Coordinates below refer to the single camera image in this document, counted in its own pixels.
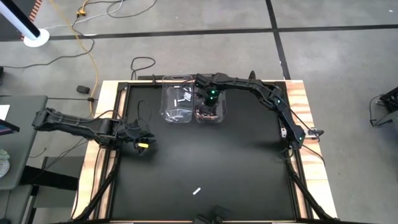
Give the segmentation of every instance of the black metal frame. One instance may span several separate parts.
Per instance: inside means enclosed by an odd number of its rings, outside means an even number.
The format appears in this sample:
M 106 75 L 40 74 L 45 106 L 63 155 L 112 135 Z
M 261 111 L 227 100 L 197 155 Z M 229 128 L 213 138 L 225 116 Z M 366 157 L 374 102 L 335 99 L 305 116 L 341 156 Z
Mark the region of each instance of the black metal frame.
M 129 106 L 129 97 L 130 97 L 130 93 L 131 93 L 131 88 L 134 88 L 137 86 L 140 86 L 140 87 L 144 86 L 144 87 L 149 87 L 149 88 L 162 88 L 162 83 L 156 82 L 157 80 L 159 81 L 162 77 L 163 76 L 141 77 L 141 80 L 152 80 L 152 83 L 119 83 L 118 92 L 116 94 L 116 99 L 115 99 L 115 104 L 114 104 L 114 110 L 116 110 L 116 111 L 118 110 L 119 105 L 120 105 L 122 91 L 126 90 L 126 99 L 124 100 L 123 113 L 121 114 L 122 118 L 126 119 L 126 115 L 128 114 L 128 108 L 129 108 L 128 106 Z M 284 100 L 286 100 L 286 102 L 289 104 L 286 84 L 284 82 L 272 82 L 272 84 L 281 87 L 282 91 L 284 92 L 284 97 L 285 97 Z M 296 157 L 296 161 L 300 161 L 300 163 L 297 163 L 297 167 L 299 167 L 299 170 L 301 170 L 303 172 L 300 154 L 295 154 L 294 156 Z M 108 161 L 106 161 L 105 163 L 107 164 L 107 166 L 104 166 L 105 169 L 104 169 L 104 167 L 102 169 L 102 174 L 101 174 L 101 179 L 100 179 L 101 183 L 106 178 L 105 173 L 106 173 L 106 170 L 108 167 Z M 286 160 L 286 162 L 285 162 L 286 169 L 288 169 L 289 163 L 291 163 L 290 160 Z M 299 200 L 297 198 L 297 192 L 295 190 L 295 184 L 294 184 L 293 179 L 290 176 L 288 176 L 287 178 L 288 178 L 288 183 L 289 183 L 290 199 L 292 201 L 292 210 L 293 210 L 295 219 L 297 219 L 297 218 L 301 217 L 300 208 L 299 208 Z M 303 183 L 305 183 L 305 177 L 304 177 L 303 173 L 300 174 L 300 178 L 303 181 Z M 114 191 L 116 188 L 116 184 L 117 184 L 116 181 L 114 181 L 109 186 L 110 191 L 109 191 L 109 197 L 108 197 L 108 202 L 107 202 L 107 206 L 106 206 L 105 218 L 110 218 L 110 215 L 112 214 L 113 203 L 114 203 Z M 97 205 L 97 208 L 95 211 L 99 211 L 99 207 L 100 207 L 100 203 Z M 309 213 L 310 213 L 311 218 L 312 218 L 312 209 L 310 208 L 309 204 L 308 204 L 308 206 L 306 204 L 306 210 L 307 210 L 307 215 L 309 215 Z M 95 213 L 94 218 L 95 219 L 98 218 L 98 212 Z

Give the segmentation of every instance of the gray floor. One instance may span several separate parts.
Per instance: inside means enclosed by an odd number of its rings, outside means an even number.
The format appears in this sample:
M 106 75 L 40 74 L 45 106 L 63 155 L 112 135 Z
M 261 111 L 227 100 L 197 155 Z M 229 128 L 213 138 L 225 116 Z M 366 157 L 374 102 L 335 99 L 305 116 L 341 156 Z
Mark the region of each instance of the gray floor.
M 103 16 L 76 28 L 85 34 L 113 34 L 271 26 L 263 0 L 158 1 L 137 17 Z M 56 2 L 72 21 L 83 0 Z M 140 11 L 151 3 L 126 1 L 119 14 Z M 273 0 L 272 4 L 279 27 L 398 23 L 395 0 Z M 105 9 L 104 4 L 88 6 L 88 16 L 104 13 Z M 35 24 L 50 27 L 64 22 L 44 0 Z M 71 34 L 67 27 L 49 31 L 52 35 Z M 373 96 L 398 85 L 398 30 L 295 32 L 280 36 L 291 77 L 305 81 L 315 124 L 326 131 L 321 149 L 338 216 L 357 222 L 396 223 L 398 134 L 389 125 L 377 129 L 370 126 L 368 103 Z M 53 40 L 38 49 L 28 49 L 21 42 L 0 42 L 0 49 L 0 64 L 15 66 L 81 52 L 75 40 Z M 261 79 L 283 79 L 272 34 L 98 39 L 93 55 L 100 69 L 99 83 L 128 79 L 131 60 L 138 56 L 157 61 L 138 75 L 225 72 L 243 78 L 255 70 Z M 75 88 L 93 86 L 94 77 L 88 57 L 64 59 L 46 67 L 7 69 L 0 94 L 84 98 Z M 48 106 L 77 116 L 89 114 L 85 101 L 50 100 Z M 375 110 L 376 116 L 385 112 Z M 28 163 L 40 167 L 44 156 L 58 156 L 78 140 L 63 133 L 39 133 L 32 155 L 45 147 L 47 150 Z M 72 151 L 70 156 L 84 155 L 84 148 Z M 35 222 L 62 221 L 70 210 L 40 210 Z

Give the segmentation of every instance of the black tabletop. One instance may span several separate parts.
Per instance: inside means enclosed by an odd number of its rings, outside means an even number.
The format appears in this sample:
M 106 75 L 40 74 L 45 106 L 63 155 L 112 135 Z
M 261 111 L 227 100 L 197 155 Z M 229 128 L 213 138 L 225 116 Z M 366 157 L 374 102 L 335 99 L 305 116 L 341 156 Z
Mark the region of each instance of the black tabletop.
M 157 141 L 150 156 L 124 146 L 111 218 L 193 220 L 219 205 L 229 220 L 293 220 L 279 121 L 251 93 L 228 90 L 227 115 L 218 124 L 168 124 L 159 114 L 161 88 L 134 87 L 128 121 L 146 119 Z M 201 190 L 193 195 L 197 188 Z
M 19 133 L 0 136 L 0 149 L 10 155 L 10 170 L 0 178 L 0 190 L 18 186 L 36 136 L 32 127 L 35 113 L 42 110 L 46 103 L 46 96 L 0 97 L 0 105 L 10 105 L 6 121 L 20 128 Z

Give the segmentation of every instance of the wooden table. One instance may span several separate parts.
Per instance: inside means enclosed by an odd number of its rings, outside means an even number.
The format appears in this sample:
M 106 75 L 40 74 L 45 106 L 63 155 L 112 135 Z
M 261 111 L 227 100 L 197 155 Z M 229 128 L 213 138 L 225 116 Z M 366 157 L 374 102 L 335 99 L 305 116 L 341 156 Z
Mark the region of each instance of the wooden table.
M 289 103 L 291 109 L 306 123 L 308 127 L 315 127 L 310 111 L 310 106 L 308 104 L 307 94 L 305 93 L 305 87 L 302 80 L 263 80 L 264 82 L 285 82 L 287 87 L 287 94 L 289 97 Z M 152 81 L 147 80 L 135 80 L 135 81 L 104 81 L 101 88 L 101 93 L 99 94 L 99 100 L 96 108 L 95 116 L 100 115 L 104 111 L 113 110 L 116 92 L 118 89 L 119 82 L 131 82 L 131 83 L 150 83 Z M 122 91 L 120 97 L 120 106 L 118 108 L 119 114 L 123 113 L 124 100 L 126 98 L 126 91 Z M 103 118 L 111 118 L 112 113 L 107 113 Z M 294 117 L 295 123 L 302 125 L 300 121 Z M 314 151 L 321 154 L 321 150 L 317 140 L 305 139 L 304 144 Z M 98 184 L 100 181 L 101 171 L 103 168 L 105 150 L 99 150 L 98 144 L 94 141 L 88 143 L 85 160 L 83 163 L 83 168 L 80 174 L 79 189 L 78 189 L 78 203 L 74 217 L 79 216 L 83 209 L 88 205 L 92 196 L 96 193 L 98 189 Z M 114 152 L 111 153 L 111 159 L 108 164 L 108 170 L 110 171 L 114 157 Z M 303 163 L 303 169 L 305 173 L 305 178 L 307 180 L 307 188 L 319 203 L 319 205 L 327 212 L 327 214 L 332 217 L 337 217 L 335 204 L 333 203 L 333 198 L 331 196 L 331 191 L 329 187 L 328 177 L 326 175 L 325 166 L 322 160 L 320 160 L 312 152 L 308 151 L 304 147 L 301 149 L 301 159 Z M 295 159 L 292 158 L 292 163 L 295 166 Z M 300 207 L 300 213 L 302 218 L 306 218 L 306 208 L 303 200 L 301 191 L 296 186 L 297 198 Z M 109 188 L 103 195 L 99 218 L 104 218 L 106 213 L 106 204 L 109 197 Z

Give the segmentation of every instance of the black mat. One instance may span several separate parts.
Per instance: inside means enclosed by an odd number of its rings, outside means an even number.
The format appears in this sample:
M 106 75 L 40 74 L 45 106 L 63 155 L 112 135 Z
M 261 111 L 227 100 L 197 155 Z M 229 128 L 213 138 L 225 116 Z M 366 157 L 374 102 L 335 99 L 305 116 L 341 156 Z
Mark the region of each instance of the black mat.
M 167 124 L 159 114 L 161 88 L 134 87 L 128 120 L 137 102 L 152 109 L 156 153 L 137 157 L 124 146 L 111 218 L 193 220 L 215 205 L 231 210 L 229 220 L 293 220 L 283 149 L 274 112 L 250 93 L 226 93 L 228 113 L 219 124 Z
M 32 12 L 35 0 L 12 0 L 18 8 L 29 17 Z M 20 40 L 22 34 L 0 13 L 0 41 Z

